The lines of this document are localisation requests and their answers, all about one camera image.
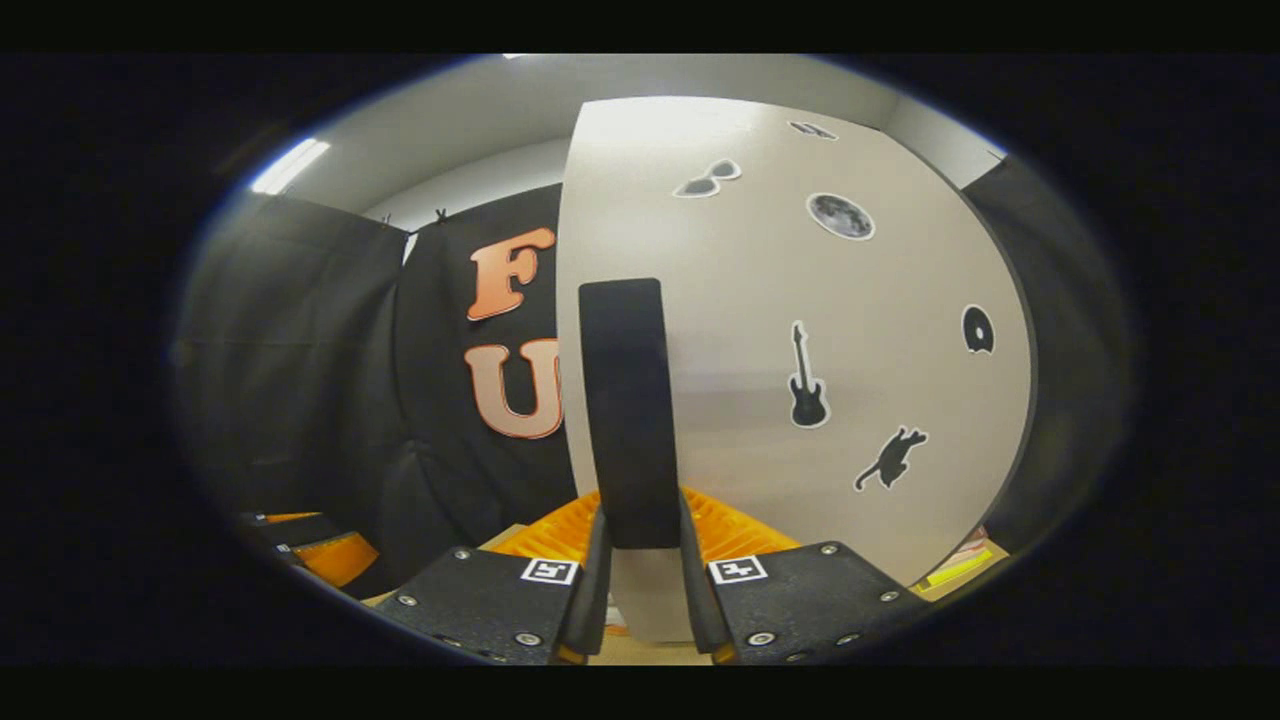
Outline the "black door handle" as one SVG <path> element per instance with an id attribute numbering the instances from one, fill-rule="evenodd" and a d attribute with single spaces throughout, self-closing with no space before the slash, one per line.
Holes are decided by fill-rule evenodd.
<path id="1" fill-rule="evenodd" d="M 579 288 L 582 383 L 602 509 L 618 550 L 672 550 L 681 491 L 666 314 L 657 278 Z"/>

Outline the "black backdrop cloth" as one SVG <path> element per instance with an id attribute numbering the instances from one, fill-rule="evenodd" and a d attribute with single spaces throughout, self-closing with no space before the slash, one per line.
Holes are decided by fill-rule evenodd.
<path id="1" fill-rule="evenodd" d="M 1069 515 L 1130 434 L 1137 327 L 1079 208 L 1018 158 L 964 190 L 1023 281 L 1036 331 L 1032 438 L 989 528 L 1020 552 Z M 534 249 L 520 305 L 472 322 L 470 260 L 558 225 L 544 183 L 401 231 L 292 197 L 236 202 L 209 236 L 172 343 L 175 407 L 197 474 L 237 516 L 320 512 L 256 527 L 269 550 L 358 532 L 381 553 L 367 600 L 454 544 L 481 544 L 573 501 L 563 429 L 506 436 L 477 400 L 554 411 L 524 348 L 554 351 L 556 251 Z"/>

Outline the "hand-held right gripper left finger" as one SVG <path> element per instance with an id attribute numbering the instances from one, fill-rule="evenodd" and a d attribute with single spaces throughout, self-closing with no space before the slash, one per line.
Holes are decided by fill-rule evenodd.
<path id="1" fill-rule="evenodd" d="M 611 555 L 593 492 L 486 548 L 447 550 L 375 611 L 471 664 L 581 666 L 605 634 Z"/>

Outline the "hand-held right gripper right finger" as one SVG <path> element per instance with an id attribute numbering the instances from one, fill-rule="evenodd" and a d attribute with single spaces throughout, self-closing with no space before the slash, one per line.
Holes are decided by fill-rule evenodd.
<path id="1" fill-rule="evenodd" d="M 709 495 L 682 495 L 690 623 L 714 665 L 849 664 L 931 614 L 929 601 L 836 539 L 800 544 Z"/>

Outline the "beige cabinet door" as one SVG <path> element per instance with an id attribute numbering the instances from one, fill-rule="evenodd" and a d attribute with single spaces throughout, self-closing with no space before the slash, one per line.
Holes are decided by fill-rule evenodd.
<path id="1" fill-rule="evenodd" d="M 760 102 L 596 100 L 559 209 L 559 389 L 582 492 L 598 484 L 579 288 L 657 278 L 682 486 L 902 585 L 988 520 L 1036 405 L 1036 332 L 1004 246 L 913 150 Z"/>

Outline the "stack of books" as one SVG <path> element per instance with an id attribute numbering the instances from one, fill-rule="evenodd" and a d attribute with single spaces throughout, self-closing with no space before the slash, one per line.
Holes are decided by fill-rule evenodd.
<path id="1" fill-rule="evenodd" d="M 913 584 L 910 591 L 927 602 L 938 602 L 1009 559 L 1010 553 L 989 537 L 988 530 L 978 527 L 941 565 Z"/>

